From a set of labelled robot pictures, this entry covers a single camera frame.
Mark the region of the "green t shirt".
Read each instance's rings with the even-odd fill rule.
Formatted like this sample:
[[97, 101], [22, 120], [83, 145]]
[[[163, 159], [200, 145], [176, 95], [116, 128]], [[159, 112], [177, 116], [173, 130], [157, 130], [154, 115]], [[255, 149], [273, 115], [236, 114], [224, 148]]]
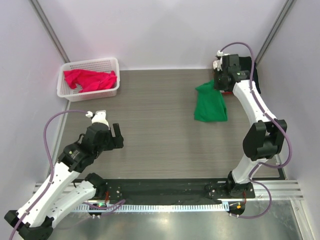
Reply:
[[226, 122], [227, 107], [222, 93], [214, 88], [214, 80], [210, 80], [195, 88], [197, 100], [194, 119], [200, 122]]

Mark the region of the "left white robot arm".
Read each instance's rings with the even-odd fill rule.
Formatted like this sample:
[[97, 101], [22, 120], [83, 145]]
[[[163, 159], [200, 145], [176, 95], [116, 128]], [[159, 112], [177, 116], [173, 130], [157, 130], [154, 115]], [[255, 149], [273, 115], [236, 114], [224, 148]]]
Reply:
[[78, 140], [67, 145], [54, 165], [53, 172], [20, 209], [10, 210], [4, 219], [24, 240], [47, 240], [58, 223], [83, 202], [102, 199], [107, 192], [107, 182], [96, 173], [85, 179], [67, 195], [61, 196], [86, 167], [104, 151], [121, 149], [124, 138], [119, 124], [110, 128], [95, 122]]

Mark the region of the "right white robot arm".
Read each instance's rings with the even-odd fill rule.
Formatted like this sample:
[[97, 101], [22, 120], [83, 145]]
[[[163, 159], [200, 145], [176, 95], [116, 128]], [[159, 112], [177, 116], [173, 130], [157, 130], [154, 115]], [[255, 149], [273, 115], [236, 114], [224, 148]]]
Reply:
[[257, 170], [279, 154], [287, 130], [285, 120], [278, 120], [262, 100], [252, 73], [243, 70], [237, 54], [217, 52], [213, 62], [214, 89], [231, 92], [243, 107], [250, 129], [242, 142], [244, 155], [227, 177], [225, 191], [231, 198], [241, 198], [251, 188]]

